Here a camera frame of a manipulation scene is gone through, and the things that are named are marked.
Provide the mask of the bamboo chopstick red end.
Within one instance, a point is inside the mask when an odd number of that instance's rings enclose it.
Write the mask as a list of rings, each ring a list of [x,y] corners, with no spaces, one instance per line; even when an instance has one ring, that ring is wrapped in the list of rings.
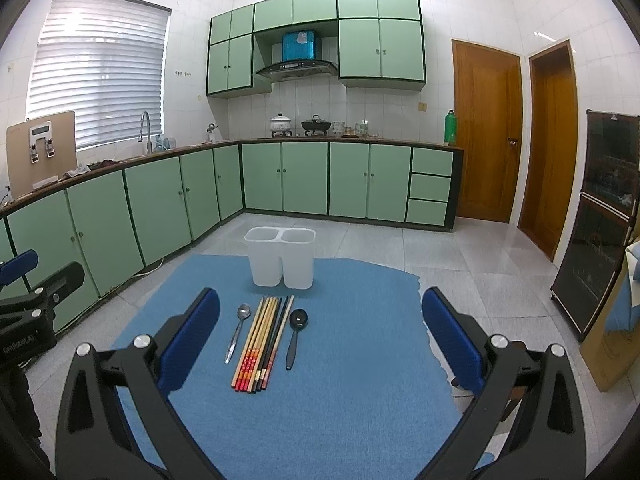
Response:
[[[234,390],[236,389],[236,387],[239,385],[241,381],[244,362],[245,362],[247,353],[250,352],[250,348],[252,348],[254,333],[256,332],[257,327],[260,323],[260,318],[262,317],[262,311],[264,310],[266,301],[267,301],[266,297],[262,297],[262,299],[259,301],[258,308],[254,316],[254,320],[252,322],[252,325],[250,326],[250,331],[248,332],[248,335],[246,337],[246,341],[245,341],[238,365],[236,366],[236,369],[232,378],[232,382],[231,382],[231,388]]]
[[[271,303],[272,301],[270,297],[264,298],[264,301],[262,302],[262,310],[260,310],[259,316],[256,321],[257,324],[254,329],[252,340],[250,341],[250,348],[248,348],[245,355],[245,360],[240,373],[240,378],[236,383],[236,391],[244,390],[247,375],[250,374],[250,366],[252,365],[253,354],[254,354],[255,348],[258,345],[258,339],[260,337],[260,333],[262,332],[262,324],[264,324],[264,318],[268,313]]]

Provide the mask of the metal spoon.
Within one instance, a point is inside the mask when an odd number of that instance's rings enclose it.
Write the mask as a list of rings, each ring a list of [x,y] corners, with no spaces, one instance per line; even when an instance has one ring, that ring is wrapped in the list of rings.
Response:
[[[238,317],[238,324],[236,324],[236,326],[235,326],[235,330],[233,332],[230,344],[228,345],[228,349],[227,349],[226,355],[224,356],[224,362],[226,364],[230,363],[230,361],[232,359],[232,356],[234,355],[236,345],[238,344],[241,332],[242,332],[243,323],[244,323],[245,320],[247,320],[250,317],[251,314],[252,314],[252,309],[250,308],[250,306],[248,304],[241,304],[236,309],[236,316]]]

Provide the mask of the black chopstick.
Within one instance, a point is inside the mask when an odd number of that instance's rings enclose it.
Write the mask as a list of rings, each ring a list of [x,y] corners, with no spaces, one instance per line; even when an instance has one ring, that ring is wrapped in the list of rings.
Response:
[[[260,364],[259,372],[256,375],[256,379],[252,387],[253,392],[262,390],[262,383],[264,382],[267,374],[268,364],[272,355],[272,349],[277,339],[277,334],[278,334],[280,325],[282,323],[282,316],[284,315],[284,308],[286,307],[287,302],[288,302],[288,297],[279,299],[276,313],[274,314],[274,317],[273,317],[273,323],[271,325],[269,337],[265,345],[265,350],[264,350],[264,353],[262,354],[262,364]]]

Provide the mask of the black plastic spoon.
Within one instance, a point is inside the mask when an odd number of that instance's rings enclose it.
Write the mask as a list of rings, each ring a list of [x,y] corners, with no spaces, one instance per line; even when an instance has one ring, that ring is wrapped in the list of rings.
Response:
[[[296,358],[298,335],[308,323],[308,313],[304,309],[295,309],[291,312],[288,322],[292,328],[292,336],[286,352],[285,369],[292,370]]]

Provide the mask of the green lower kitchen cabinets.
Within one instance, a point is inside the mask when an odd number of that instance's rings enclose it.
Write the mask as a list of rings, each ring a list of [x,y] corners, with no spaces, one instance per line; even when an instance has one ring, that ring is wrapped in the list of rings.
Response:
[[[463,153],[365,140],[230,141],[116,162],[1,211],[1,257],[39,261],[19,294],[76,261],[85,283],[58,310],[69,326],[157,261],[244,211],[449,231]]]

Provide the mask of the chrome sink faucet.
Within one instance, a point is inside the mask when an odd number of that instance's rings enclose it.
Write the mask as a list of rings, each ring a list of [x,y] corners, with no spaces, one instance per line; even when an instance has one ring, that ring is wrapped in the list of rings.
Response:
[[[151,142],[151,122],[149,113],[144,110],[140,117],[140,130],[138,142],[143,144],[143,153],[149,155],[153,153]]]

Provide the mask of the white twin utensil holder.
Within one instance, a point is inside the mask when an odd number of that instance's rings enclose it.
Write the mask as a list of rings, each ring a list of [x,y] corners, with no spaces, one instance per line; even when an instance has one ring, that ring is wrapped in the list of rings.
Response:
[[[244,242],[255,285],[306,290],[314,284],[314,230],[258,226]]]

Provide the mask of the white window blinds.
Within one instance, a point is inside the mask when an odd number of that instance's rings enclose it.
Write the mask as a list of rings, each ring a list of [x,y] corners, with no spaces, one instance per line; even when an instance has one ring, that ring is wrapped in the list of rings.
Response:
[[[170,10],[139,0],[52,0],[29,76],[26,117],[75,113],[76,148],[163,133]]]

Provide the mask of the dark glass display cabinet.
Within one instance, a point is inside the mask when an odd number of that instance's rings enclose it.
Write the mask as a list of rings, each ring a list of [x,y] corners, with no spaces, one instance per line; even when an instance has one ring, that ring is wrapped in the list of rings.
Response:
[[[587,112],[587,151],[579,206],[551,299],[579,341],[611,292],[639,203],[639,118]]]

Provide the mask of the right wooden door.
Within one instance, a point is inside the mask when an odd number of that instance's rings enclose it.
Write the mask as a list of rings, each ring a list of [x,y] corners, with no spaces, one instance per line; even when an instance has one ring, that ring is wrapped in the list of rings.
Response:
[[[553,258],[570,206],[578,148],[577,84],[570,42],[531,56],[529,75],[532,128],[518,227]]]

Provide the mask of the wooden door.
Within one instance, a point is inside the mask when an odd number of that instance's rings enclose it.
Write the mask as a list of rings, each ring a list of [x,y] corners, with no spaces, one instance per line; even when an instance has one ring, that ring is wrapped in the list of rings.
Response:
[[[570,206],[578,148],[577,84],[570,42],[531,56],[529,75],[532,128],[518,227],[553,258]]]
[[[520,58],[460,40],[452,43],[454,114],[463,150],[458,215],[510,220],[523,130]]]

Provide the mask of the white cooking pot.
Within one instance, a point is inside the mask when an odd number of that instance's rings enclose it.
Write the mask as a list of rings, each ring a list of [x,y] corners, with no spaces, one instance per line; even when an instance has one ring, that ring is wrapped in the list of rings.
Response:
[[[288,138],[293,134],[291,119],[282,113],[270,119],[269,129],[273,138]]]

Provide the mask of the black range hood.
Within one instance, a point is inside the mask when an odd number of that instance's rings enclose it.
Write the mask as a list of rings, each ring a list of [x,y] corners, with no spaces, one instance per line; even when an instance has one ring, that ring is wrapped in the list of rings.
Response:
[[[307,78],[314,76],[336,76],[337,67],[330,61],[291,60],[274,63],[258,70],[257,75],[265,77],[272,82],[281,82],[285,79]]]

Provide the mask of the blue box above hood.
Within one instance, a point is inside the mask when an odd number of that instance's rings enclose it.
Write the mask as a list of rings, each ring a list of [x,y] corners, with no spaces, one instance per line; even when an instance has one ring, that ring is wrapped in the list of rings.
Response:
[[[312,30],[288,32],[282,37],[282,61],[318,60],[322,58],[321,39]]]

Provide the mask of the left wooden door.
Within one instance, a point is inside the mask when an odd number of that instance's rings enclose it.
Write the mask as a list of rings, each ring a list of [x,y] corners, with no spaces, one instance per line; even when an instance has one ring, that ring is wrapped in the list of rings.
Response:
[[[458,215],[510,220],[523,130],[520,58],[460,40],[452,43],[454,114],[463,150]]]

